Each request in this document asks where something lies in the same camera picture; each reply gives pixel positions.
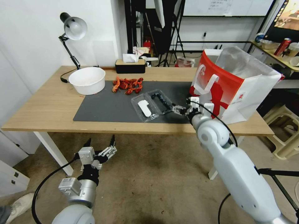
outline gray desk mat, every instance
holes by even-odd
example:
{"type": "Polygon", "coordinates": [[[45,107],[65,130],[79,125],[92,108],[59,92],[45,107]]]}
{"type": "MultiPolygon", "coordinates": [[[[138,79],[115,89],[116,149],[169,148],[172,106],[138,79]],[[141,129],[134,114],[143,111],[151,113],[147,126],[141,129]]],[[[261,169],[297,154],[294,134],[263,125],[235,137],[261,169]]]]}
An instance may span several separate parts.
{"type": "MultiPolygon", "coordinates": [[[[142,91],[139,94],[160,89],[173,103],[186,106],[186,97],[190,86],[191,82],[144,81],[142,91]]],[[[135,96],[137,94],[134,92],[131,95],[126,95],[125,90],[113,93],[112,82],[106,81],[102,91],[85,96],[73,120],[142,123],[131,104],[131,99],[135,96]]],[[[168,113],[161,114],[150,123],[186,124],[189,123],[189,120],[185,116],[168,113]]]]}

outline monitor screen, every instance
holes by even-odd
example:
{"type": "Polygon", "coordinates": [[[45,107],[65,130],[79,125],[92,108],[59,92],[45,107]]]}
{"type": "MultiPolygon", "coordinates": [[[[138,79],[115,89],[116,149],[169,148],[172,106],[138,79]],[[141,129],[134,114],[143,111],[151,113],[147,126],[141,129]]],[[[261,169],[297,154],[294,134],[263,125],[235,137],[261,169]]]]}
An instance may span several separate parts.
{"type": "Polygon", "coordinates": [[[288,0],[274,20],[274,27],[299,30],[299,0],[288,0]]]}

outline white sneaker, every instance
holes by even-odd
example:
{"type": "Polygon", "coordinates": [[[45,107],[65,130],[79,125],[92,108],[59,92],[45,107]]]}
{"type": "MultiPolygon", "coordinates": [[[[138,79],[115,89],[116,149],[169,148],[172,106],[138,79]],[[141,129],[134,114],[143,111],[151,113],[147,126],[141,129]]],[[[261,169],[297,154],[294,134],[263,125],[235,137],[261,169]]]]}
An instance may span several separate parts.
{"type": "Polygon", "coordinates": [[[11,223],[16,217],[19,215],[25,213],[28,209],[31,208],[32,205],[32,199],[33,199],[34,193],[26,194],[22,197],[20,197],[18,200],[16,200],[12,205],[12,212],[8,219],[6,220],[5,224],[11,223]]]}

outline paper shopping bag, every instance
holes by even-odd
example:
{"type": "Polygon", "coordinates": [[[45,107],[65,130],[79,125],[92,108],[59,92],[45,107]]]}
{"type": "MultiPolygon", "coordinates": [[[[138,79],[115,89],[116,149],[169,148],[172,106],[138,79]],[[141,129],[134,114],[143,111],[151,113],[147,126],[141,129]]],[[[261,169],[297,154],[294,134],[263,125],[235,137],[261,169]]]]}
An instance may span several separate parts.
{"type": "Polygon", "coordinates": [[[280,73],[237,47],[205,49],[190,94],[202,104],[214,103],[213,113],[230,124],[248,120],[280,78],[280,73]]]}

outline red can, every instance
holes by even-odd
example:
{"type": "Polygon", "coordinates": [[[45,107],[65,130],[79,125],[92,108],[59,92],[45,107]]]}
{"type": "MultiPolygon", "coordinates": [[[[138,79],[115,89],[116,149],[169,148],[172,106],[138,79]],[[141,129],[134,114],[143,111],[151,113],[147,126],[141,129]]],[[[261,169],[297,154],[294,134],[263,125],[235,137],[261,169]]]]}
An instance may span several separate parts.
{"type": "Polygon", "coordinates": [[[281,44],[279,45],[277,50],[275,51],[274,55],[280,56],[284,52],[284,50],[289,46],[290,43],[291,43],[291,39],[290,38],[285,38],[281,42],[281,44]]]}

